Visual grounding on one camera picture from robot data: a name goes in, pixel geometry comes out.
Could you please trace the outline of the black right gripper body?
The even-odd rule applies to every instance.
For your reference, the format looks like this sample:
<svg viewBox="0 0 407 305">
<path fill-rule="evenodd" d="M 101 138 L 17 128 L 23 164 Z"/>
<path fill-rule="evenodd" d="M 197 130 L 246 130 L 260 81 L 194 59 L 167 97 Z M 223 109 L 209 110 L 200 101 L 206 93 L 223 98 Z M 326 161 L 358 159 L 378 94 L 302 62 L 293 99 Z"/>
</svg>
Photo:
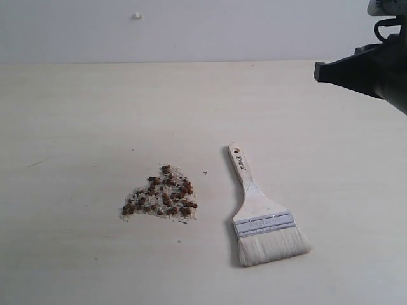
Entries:
<svg viewBox="0 0 407 305">
<path fill-rule="evenodd" d="M 406 40 L 390 34 L 380 44 L 355 49 L 362 61 L 363 88 L 406 114 Z"/>
</svg>

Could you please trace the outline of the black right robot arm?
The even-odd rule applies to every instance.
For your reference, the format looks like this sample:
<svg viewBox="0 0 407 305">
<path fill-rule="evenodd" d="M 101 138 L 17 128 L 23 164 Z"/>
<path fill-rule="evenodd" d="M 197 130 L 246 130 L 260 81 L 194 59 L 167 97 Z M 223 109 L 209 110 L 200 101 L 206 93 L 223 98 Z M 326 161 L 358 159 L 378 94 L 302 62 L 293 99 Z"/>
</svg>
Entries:
<svg viewBox="0 0 407 305">
<path fill-rule="evenodd" d="M 406 113 L 406 1 L 370 1 L 367 11 L 391 17 L 374 26 L 380 42 L 335 62 L 316 62 L 314 79 L 385 100 Z"/>
</svg>

